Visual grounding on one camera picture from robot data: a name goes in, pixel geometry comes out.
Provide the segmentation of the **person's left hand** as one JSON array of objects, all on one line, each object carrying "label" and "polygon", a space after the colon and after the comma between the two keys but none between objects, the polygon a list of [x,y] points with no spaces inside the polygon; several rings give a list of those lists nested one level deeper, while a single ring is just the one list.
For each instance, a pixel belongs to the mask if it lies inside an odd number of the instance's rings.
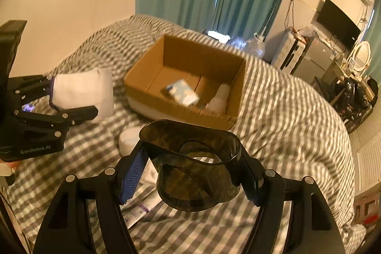
[{"label": "person's left hand", "polygon": [[12,174],[14,174],[19,168],[21,162],[4,162],[3,160],[0,160],[0,176],[1,177],[9,177]]}]

